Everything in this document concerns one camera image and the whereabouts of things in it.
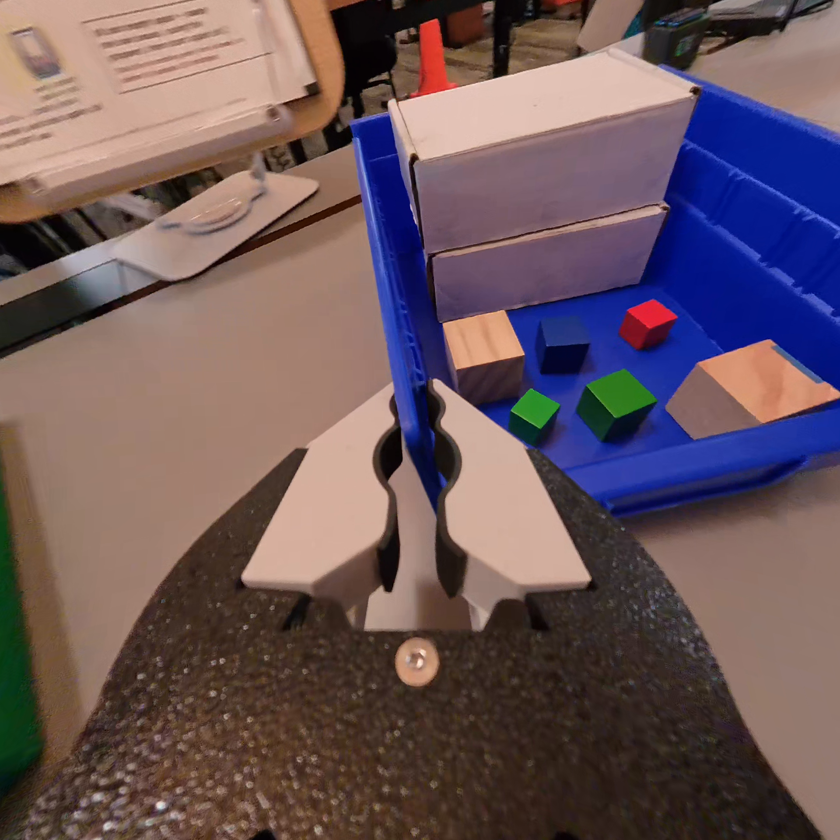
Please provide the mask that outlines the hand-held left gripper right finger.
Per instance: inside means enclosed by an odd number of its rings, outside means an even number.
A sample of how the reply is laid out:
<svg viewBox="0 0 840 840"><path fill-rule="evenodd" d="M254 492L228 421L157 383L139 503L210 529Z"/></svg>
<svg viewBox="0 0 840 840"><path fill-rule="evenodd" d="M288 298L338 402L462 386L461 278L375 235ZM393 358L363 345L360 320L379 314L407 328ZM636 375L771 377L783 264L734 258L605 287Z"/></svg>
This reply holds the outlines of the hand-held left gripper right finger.
<svg viewBox="0 0 840 840"><path fill-rule="evenodd" d="M429 382L437 498L435 560L449 597L482 631L501 602L587 588L592 576L527 446L440 380Z"/></svg>

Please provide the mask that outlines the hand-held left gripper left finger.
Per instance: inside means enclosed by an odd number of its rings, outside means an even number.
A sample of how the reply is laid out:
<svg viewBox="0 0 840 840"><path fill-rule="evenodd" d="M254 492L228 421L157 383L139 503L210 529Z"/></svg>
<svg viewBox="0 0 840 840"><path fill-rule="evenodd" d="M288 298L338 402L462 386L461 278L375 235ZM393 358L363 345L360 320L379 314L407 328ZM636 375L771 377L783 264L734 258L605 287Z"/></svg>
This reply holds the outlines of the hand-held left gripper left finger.
<svg viewBox="0 0 840 840"><path fill-rule="evenodd" d="M393 385L307 446L241 581L341 607L364 625L368 602L391 592L400 563L396 493L403 462Z"/></svg>

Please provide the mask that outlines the small green cube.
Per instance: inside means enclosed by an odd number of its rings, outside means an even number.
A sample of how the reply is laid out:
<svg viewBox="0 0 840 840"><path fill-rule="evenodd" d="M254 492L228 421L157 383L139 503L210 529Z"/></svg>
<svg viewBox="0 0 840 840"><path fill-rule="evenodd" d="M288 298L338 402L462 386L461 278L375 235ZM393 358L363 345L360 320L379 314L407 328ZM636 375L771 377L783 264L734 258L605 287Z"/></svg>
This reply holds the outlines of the small green cube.
<svg viewBox="0 0 840 840"><path fill-rule="evenodd" d="M551 434L560 408L558 402L530 388L512 406L508 431L527 446L537 448Z"/></svg>

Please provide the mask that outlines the medium green cube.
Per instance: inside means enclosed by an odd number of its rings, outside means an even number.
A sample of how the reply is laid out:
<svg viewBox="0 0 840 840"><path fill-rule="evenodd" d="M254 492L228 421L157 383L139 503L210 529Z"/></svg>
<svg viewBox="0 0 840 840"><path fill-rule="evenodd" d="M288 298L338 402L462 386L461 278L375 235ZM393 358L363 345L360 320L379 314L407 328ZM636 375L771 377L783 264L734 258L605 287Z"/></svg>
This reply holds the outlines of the medium green cube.
<svg viewBox="0 0 840 840"><path fill-rule="evenodd" d="M600 443L611 444L634 436L657 404L634 374L621 369L587 384L575 414Z"/></svg>

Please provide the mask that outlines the plain wooden cube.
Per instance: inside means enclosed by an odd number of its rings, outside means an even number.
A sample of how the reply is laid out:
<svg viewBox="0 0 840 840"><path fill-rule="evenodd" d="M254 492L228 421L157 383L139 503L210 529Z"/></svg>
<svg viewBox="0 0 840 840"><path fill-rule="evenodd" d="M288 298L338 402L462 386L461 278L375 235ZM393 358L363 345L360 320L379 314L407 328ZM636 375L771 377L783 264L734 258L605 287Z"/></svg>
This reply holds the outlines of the plain wooden cube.
<svg viewBox="0 0 840 840"><path fill-rule="evenodd" d="M473 406L514 400L525 353L505 311L443 324L448 366L457 393Z"/></svg>

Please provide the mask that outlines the dark blue cube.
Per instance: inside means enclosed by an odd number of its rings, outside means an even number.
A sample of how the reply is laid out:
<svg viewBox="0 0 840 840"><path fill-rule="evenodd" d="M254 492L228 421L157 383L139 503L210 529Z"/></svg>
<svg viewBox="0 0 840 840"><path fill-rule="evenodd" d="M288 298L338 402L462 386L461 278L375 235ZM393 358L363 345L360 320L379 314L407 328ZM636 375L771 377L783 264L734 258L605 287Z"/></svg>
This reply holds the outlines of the dark blue cube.
<svg viewBox="0 0 840 840"><path fill-rule="evenodd" d="M539 372L542 375L580 373L590 346L590 335L580 318L542 318L535 339Z"/></svg>

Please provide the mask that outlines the red cube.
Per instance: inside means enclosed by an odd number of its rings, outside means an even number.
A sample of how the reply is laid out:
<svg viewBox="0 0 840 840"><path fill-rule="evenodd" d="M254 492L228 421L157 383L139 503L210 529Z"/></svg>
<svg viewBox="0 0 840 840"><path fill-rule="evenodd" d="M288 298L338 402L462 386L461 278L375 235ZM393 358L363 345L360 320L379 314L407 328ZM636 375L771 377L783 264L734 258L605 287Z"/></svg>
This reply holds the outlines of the red cube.
<svg viewBox="0 0 840 840"><path fill-rule="evenodd" d="M678 315L651 299L626 310L618 335L636 351L651 350L667 340Z"/></svg>

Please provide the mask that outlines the white cardboard mailer box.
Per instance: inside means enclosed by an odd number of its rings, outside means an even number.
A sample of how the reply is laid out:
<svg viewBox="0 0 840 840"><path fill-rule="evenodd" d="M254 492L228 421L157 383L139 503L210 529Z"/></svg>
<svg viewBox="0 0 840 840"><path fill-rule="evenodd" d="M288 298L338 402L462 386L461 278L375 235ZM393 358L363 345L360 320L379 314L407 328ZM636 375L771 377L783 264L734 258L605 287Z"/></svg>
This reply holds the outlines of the white cardboard mailer box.
<svg viewBox="0 0 840 840"><path fill-rule="evenodd" d="M585 297L640 283L669 215L657 203L427 259L437 320Z"/></svg>
<svg viewBox="0 0 840 840"><path fill-rule="evenodd" d="M610 49L391 101L426 256L660 203L699 96Z"/></svg>

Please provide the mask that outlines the large wooden cube grey face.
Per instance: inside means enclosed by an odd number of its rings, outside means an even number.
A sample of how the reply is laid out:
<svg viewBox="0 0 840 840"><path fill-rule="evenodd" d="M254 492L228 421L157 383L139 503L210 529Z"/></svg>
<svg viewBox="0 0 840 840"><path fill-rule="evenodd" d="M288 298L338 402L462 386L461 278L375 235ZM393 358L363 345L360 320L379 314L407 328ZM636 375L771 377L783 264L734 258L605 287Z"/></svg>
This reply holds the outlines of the large wooden cube grey face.
<svg viewBox="0 0 840 840"><path fill-rule="evenodd" d="M839 391L771 340L697 362L665 410L694 440L807 414Z"/></svg>

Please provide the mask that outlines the green plastic bin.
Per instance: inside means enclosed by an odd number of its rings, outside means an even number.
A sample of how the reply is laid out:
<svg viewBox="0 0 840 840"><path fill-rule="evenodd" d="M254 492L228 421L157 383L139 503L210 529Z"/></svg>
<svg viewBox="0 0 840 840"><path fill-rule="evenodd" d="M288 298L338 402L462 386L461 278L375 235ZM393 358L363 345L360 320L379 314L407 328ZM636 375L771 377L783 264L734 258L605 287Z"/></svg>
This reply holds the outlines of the green plastic bin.
<svg viewBox="0 0 840 840"><path fill-rule="evenodd" d="M39 758L43 746L12 524L1 487L1 796Z"/></svg>

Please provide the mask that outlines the blue plastic bin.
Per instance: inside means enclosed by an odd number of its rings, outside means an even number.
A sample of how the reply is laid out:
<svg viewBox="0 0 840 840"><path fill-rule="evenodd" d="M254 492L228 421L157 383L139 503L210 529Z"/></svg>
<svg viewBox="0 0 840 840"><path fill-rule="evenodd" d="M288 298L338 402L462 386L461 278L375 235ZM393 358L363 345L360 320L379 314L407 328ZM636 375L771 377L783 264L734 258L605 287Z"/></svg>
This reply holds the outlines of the blue plastic bin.
<svg viewBox="0 0 840 840"><path fill-rule="evenodd" d="M665 197L668 217L639 284L506 311L525 353L514 400L479 406L508 428L533 388L561 405L536 449L617 517L765 487L838 463L838 401L739 432L692 439L665 406L697 362L771 340L838 390L838 137L715 85L701 85ZM352 127L374 276L407 450L436 506L427 382L455 387L444 322L396 151L389 112ZM627 309L656 299L677 313L666 341L636 351ZM591 346L578 374L541 374L539 322L580 318ZM575 408L587 384L627 369L658 404L634 436L600 443Z"/></svg>

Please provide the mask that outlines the orange traffic cone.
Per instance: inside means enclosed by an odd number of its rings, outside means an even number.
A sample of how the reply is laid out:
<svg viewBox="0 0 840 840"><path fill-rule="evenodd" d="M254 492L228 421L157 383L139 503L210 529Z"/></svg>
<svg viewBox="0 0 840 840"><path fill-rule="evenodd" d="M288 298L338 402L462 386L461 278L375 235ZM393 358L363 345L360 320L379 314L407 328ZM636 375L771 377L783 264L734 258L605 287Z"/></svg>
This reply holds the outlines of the orange traffic cone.
<svg viewBox="0 0 840 840"><path fill-rule="evenodd" d="M422 23L418 29L418 87L409 98L419 98L457 88L448 78L443 36L436 18Z"/></svg>

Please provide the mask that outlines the printed instruction sheet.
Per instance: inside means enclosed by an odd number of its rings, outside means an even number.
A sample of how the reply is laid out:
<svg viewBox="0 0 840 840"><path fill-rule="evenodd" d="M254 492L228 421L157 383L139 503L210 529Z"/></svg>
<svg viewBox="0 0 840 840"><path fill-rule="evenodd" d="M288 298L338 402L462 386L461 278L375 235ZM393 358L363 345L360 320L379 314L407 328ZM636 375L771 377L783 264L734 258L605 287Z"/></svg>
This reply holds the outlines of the printed instruction sheet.
<svg viewBox="0 0 840 840"><path fill-rule="evenodd" d="M320 92L288 2L2 2L1 25L3 186Z"/></svg>

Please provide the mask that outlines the dark electronic device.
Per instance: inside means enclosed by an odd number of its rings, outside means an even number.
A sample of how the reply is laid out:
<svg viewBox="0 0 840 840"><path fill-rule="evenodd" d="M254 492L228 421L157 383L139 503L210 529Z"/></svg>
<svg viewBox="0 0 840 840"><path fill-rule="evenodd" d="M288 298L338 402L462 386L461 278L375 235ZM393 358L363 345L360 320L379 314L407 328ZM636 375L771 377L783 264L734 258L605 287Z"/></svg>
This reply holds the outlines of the dark electronic device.
<svg viewBox="0 0 840 840"><path fill-rule="evenodd" d="M644 32L642 59L651 65L688 70L709 27L703 7L686 7L667 14Z"/></svg>

